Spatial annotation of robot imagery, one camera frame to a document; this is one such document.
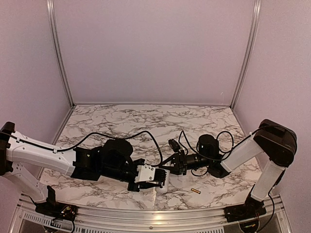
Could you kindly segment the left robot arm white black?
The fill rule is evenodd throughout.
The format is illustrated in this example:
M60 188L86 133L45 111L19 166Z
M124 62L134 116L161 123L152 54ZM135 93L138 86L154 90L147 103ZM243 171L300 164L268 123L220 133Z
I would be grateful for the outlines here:
M26 137L6 122L0 130L0 174L28 195L35 205L42 204L51 216L61 212L55 191L42 184L22 163L48 168L74 179L97 181L101 176L128 183L128 190L163 187L166 171L144 159L132 160L133 147L124 138L108 136L102 145L92 149L80 143L62 148Z

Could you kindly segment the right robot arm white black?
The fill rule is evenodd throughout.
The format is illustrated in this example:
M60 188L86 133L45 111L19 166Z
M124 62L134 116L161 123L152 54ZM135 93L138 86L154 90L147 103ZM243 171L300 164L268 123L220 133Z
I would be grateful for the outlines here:
M164 160L160 168L175 175L185 175L187 170L206 167L211 176L224 178L255 156L267 155L269 159L261 176L241 206L244 217L252 217L259 210L259 204L279 183L297 152L295 132L268 119L227 152L220 149L218 138L210 134L199 137L196 148L191 149L192 154L187 154L173 139L169 144L174 154Z

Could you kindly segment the white remote control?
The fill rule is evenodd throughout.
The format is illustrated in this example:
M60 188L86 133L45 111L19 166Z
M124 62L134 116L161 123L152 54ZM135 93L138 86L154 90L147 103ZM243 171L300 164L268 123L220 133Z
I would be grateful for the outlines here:
M155 191L158 194L166 194L168 192L169 181L165 181L162 186L156 187Z

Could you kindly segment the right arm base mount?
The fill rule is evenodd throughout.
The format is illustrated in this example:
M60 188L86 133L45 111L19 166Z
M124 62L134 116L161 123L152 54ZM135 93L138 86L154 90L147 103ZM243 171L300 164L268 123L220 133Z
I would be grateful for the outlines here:
M259 217L267 213L264 204L239 204L224 208L227 222L242 221L250 218Z

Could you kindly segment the gold battery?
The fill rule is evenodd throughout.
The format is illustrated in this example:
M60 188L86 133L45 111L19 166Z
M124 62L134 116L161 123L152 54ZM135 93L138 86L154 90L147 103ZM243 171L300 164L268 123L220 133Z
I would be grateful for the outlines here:
M195 189L195 188L191 188L191 191L192 191L192 192L195 192L195 193L197 193L197 194L201 194L201 191L199 191L199 190L197 190L197 189Z

